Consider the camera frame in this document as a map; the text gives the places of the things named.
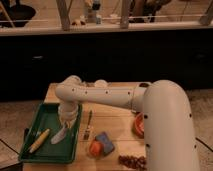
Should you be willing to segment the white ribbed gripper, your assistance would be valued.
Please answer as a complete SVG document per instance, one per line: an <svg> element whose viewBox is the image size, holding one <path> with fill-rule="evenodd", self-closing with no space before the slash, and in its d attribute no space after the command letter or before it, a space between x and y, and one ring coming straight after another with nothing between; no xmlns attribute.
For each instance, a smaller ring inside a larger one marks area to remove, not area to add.
<svg viewBox="0 0 213 171"><path fill-rule="evenodd" d="M58 115L63 127L51 138L52 144L57 144L63 140L68 131L68 127L73 127L78 115L78 104L61 102L58 107Z"/></svg>

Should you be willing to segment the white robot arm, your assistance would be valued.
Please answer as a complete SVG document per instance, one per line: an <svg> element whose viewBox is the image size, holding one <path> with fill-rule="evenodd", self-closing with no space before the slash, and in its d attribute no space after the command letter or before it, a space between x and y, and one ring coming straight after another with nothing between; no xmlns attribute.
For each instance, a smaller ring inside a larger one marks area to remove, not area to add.
<svg viewBox="0 0 213 171"><path fill-rule="evenodd" d="M148 171L200 171L189 99L169 80L141 86L85 86L72 75L55 89L58 113L72 120L80 102L130 109L144 116Z"/></svg>

